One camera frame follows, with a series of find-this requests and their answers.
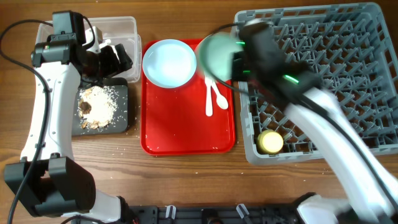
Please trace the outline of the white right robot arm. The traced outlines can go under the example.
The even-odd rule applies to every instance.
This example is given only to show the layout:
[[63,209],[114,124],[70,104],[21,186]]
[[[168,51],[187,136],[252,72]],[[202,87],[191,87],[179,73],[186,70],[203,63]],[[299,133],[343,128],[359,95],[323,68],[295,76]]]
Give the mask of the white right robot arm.
[[243,80],[314,143],[342,185],[346,199],[314,194],[297,213],[305,223],[396,223],[397,179],[371,153],[343,113],[335,95],[306,63],[288,63],[270,23],[239,23]]

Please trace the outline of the mint green bowl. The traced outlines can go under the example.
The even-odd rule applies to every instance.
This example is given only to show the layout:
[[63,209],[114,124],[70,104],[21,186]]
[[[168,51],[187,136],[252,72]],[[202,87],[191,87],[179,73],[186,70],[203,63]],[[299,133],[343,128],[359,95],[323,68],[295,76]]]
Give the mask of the mint green bowl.
[[202,67],[201,59],[211,72],[226,82],[232,77],[234,53],[243,51],[243,43],[228,33],[219,32],[203,39],[195,49],[197,69],[202,77],[208,72]]

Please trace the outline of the yellow plastic cup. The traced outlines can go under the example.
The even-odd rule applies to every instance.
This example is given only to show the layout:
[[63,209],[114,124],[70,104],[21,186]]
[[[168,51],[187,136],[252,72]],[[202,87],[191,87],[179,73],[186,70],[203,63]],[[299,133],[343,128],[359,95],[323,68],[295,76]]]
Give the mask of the yellow plastic cup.
[[283,145],[282,136],[273,130],[265,130],[257,137],[258,151],[263,154],[277,154]]

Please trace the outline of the white plastic spoon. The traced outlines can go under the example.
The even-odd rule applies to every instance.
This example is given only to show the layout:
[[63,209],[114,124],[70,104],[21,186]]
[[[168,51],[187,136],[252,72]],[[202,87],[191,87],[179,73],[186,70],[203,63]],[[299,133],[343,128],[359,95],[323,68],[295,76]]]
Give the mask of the white plastic spoon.
[[212,82],[211,87],[216,94],[216,103],[222,110],[227,110],[229,107],[227,99],[220,93],[217,84]]

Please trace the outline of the food scraps and rice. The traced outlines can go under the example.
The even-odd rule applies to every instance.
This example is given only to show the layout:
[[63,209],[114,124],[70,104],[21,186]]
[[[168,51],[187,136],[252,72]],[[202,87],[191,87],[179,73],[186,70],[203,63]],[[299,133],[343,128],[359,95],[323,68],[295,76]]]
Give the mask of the food scraps and rice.
[[114,86],[94,86],[79,91],[78,117],[81,129],[106,128],[114,124],[118,93]]

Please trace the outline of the light blue plate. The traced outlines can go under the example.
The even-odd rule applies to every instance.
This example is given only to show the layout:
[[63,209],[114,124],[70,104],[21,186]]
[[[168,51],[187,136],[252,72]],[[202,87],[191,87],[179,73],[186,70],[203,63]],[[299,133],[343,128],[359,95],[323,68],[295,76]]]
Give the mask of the light blue plate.
[[193,49],[181,40],[160,40],[146,50],[142,59],[144,75],[161,88],[183,86],[192,79],[196,68]]

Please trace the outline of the white plastic fork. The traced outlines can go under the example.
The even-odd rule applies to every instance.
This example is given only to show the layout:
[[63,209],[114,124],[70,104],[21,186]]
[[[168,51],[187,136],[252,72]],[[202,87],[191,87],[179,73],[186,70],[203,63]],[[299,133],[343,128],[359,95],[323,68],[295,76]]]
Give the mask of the white plastic fork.
[[213,115],[213,105],[211,98],[211,84],[212,80],[205,76],[205,85],[206,85],[206,105],[205,105],[205,114],[210,117]]

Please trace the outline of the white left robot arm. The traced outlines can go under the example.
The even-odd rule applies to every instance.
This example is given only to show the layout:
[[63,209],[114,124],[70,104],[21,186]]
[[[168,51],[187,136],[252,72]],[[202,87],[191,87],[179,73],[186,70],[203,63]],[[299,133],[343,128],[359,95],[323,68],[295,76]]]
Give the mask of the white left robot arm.
[[73,110],[80,88],[127,86],[120,73],[132,67],[121,44],[100,47],[98,29],[86,39],[87,17],[73,11],[52,14],[53,33],[35,45],[28,70],[36,92],[29,137],[19,162],[8,164],[4,180],[33,217],[65,217],[77,223],[138,223],[120,196],[98,190],[93,176],[72,151]]

